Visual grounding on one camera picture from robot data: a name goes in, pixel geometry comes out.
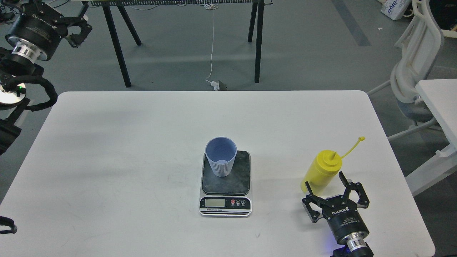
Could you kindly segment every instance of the gray floor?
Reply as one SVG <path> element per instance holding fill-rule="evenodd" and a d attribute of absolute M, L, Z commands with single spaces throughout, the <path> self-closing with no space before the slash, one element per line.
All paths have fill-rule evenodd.
<path fill-rule="evenodd" d="M 39 64 L 45 68 L 44 77 L 55 85 L 58 93 L 209 91 L 212 87 L 205 78 L 211 68 L 214 14 L 210 81 L 221 80 L 233 91 L 367 91 L 389 78 L 400 57 L 400 50 L 393 44 L 409 22 L 388 19 L 379 12 L 381 5 L 375 0 L 275 1 L 265 7 L 262 67 L 260 83 L 256 84 L 255 44 L 247 43 L 250 6 L 221 5 L 215 11 L 197 5 L 159 6 L 149 11 L 127 7 L 143 41 L 141 47 L 135 45 L 119 12 L 112 8 L 133 84 L 129 89 L 124 87 L 101 8 L 88 10 L 94 30 L 79 49 L 62 42 L 52 60 Z M 59 10 L 71 16 L 79 7 L 80 3 L 70 2 Z M 0 34 L 4 35 L 8 27 L 1 25 Z M 7 46 L 4 40 L 0 45 Z M 432 78 L 457 77 L 456 49 L 457 40 L 446 39 Z M 35 102 L 45 99 L 41 89 L 34 86 L 28 87 L 27 95 Z M 387 135 L 409 126 L 410 121 L 396 107 L 390 89 L 374 95 L 372 102 Z M 5 196 L 48 113 L 49 110 L 27 112 L 18 121 L 22 134 L 0 157 L 0 199 Z M 0 117 L 7 114 L 2 111 Z M 392 143 L 392 149 L 408 175 L 447 144 L 441 132 L 426 131 L 398 139 Z M 457 253 L 456 184 L 454 174 L 415 198 L 438 257 Z"/>

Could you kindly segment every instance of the blue cup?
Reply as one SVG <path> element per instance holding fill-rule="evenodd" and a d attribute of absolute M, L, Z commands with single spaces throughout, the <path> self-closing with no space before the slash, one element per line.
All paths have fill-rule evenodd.
<path fill-rule="evenodd" d="M 213 173 L 225 177 L 230 174 L 235 163 L 236 145 L 229 138 L 217 137 L 208 142 L 205 155 Z"/>

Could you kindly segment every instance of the digital kitchen scale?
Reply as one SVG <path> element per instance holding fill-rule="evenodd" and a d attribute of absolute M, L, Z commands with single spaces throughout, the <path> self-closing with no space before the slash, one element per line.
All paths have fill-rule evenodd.
<path fill-rule="evenodd" d="M 203 156 L 199 210 L 205 216 L 247 217 L 252 212 L 250 155 L 237 151 L 232 171 L 216 176 Z"/>

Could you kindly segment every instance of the gripper logo text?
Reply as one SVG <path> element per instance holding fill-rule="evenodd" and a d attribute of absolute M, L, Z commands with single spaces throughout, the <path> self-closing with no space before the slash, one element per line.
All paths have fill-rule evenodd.
<path fill-rule="evenodd" d="M 36 16 L 35 14 L 32 14 L 32 17 L 35 18 L 35 19 L 38 19 L 38 20 L 40 20 L 40 21 L 42 21 L 42 22 L 44 22 L 44 23 L 46 23 L 46 24 L 48 24 L 51 28 L 54 28 L 54 29 L 57 28 L 56 26 L 52 26 L 51 24 L 47 23 L 47 22 L 46 22 L 45 20 L 43 20 L 42 18 Z"/>
<path fill-rule="evenodd" d="M 341 210 L 337 210 L 337 211 L 332 211 L 332 215 L 335 215 L 335 214 L 338 214 L 338 213 L 342 213 L 342 212 L 345 212 L 345 211 L 348 211 L 349 210 L 349 207 L 346 207 L 345 209 L 341 209 Z"/>

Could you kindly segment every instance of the white desk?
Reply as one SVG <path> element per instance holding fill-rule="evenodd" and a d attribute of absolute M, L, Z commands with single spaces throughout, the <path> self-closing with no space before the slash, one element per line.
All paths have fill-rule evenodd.
<path fill-rule="evenodd" d="M 198 212 L 204 147 L 216 136 L 251 154 L 253 212 Z M 300 181 L 324 149 L 346 152 L 375 256 L 435 248 L 362 91 L 68 92 L 60 96 L 0 213 L 18 226 L 4 256 L 313 256 L 340 246 L 312 224 Z M 325 196 L 343 193 L 336 177 Z"/>
<path fill-rule="evenodd" d="M 417 195 L 457 170 L 457 79 L 421 80 L 417 91 L 449 140 L 449 145 L 406 177 Z"/>

